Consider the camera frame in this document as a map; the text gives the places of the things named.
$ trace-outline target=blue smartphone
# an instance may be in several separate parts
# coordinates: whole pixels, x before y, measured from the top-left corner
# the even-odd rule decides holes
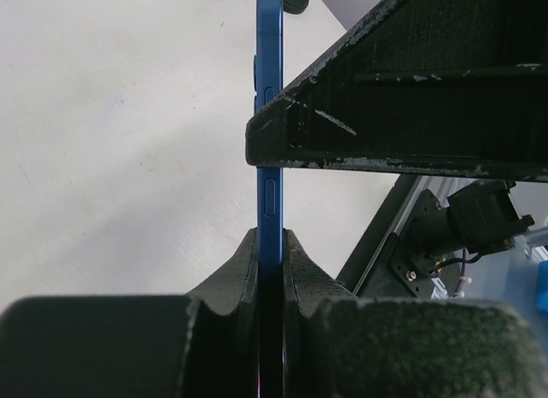
[[[257,50],[253,60],[257,112],[283,88],[283,0],[257,0]],[[257,168],[259,279],[283,258],[283,171]]]

